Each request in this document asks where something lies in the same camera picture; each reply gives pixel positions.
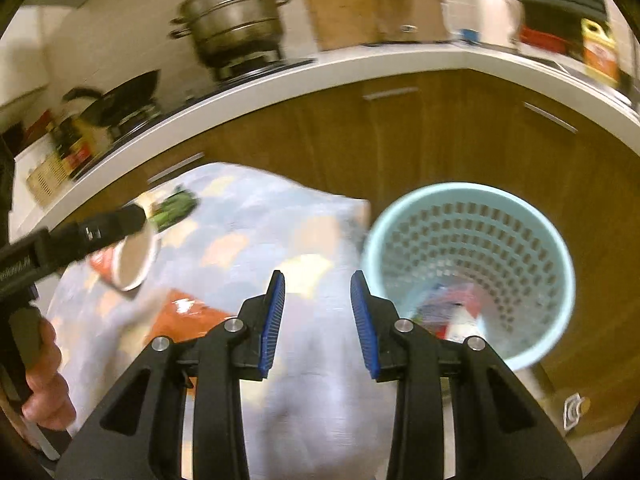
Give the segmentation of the person's left hand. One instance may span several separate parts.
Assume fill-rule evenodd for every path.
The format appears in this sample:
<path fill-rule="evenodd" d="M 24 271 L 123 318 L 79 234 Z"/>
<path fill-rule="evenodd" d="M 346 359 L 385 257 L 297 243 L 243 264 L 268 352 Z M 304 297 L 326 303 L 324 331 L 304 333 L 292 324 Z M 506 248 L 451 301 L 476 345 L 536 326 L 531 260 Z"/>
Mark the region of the person's left hand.
<path fill-rule="evenodd" d="M 54 431 L 66 430 L 76 419 L 70 390 L 58 369 L 62 352 L 56 345 L 52 324 L 40 318 L 40 347 L 35 364 L 26 370 L 26 382 L 32 395 L 22 407 L 24 417 L 38 426 Z"/>

